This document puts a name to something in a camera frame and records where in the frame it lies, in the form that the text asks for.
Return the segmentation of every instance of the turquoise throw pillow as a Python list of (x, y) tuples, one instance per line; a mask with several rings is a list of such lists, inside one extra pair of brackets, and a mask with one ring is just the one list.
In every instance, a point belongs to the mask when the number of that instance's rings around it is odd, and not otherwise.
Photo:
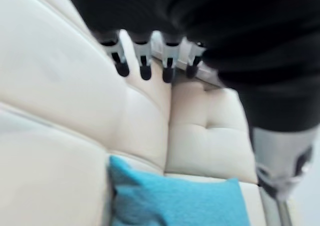
[(249, 226), (237, 179), (192, 182), (132, 169), (116, 156), (112, 226)]

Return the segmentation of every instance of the white leather upholstery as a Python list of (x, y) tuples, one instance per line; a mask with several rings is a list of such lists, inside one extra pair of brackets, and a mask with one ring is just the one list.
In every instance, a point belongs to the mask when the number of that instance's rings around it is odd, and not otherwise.
[(234, 91), (182, 83), (173, 89), (171, 113), (166, 172), (257, 183), (247, 123)]
[(172, 91), (156, 61), (143, 81), (125, 32), (120, 77), (69, 0), (0, 0), (0, 15), (0, 225), (108, 225), (110, 154), (169, 177), (237, 177), (266, 225), (235, 92)]

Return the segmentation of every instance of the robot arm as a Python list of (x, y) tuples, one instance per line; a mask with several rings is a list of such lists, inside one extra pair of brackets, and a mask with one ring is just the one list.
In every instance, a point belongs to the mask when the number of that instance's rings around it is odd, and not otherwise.
[(194, 42), (187, 76), (203, 60), (238, 91), (260, 185), (278, 200), (287, 198), (308, 168), (320, 123), (320, 0), (72, 1), (124, 77), (129, 69), (119, 29), (131, 36), (145, 80), (152, 76), (152, 31), (163, 35), (167, 83), (182, 37)]

